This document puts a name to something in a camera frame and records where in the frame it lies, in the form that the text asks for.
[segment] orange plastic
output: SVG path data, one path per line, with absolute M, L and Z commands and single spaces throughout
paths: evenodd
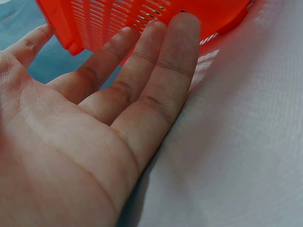
M 250 0 L 36 0 L 72 55 L 93 52 L 125 26 L 142 32 L 150 20 L 169 23 L 180 12 L 196 15 L 202 39 L 234 29 L 247 15 Z

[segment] hand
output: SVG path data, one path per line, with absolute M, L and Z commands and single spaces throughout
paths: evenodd
M 101 91 L 137 42 L 134 29 L 48 84 L 26 71 L 53 35 L 48 25 L 0 52 L 1 226 L 114 226 L 184 104 L 199 28 L 187 13 L 168 27 L 151 22 Z

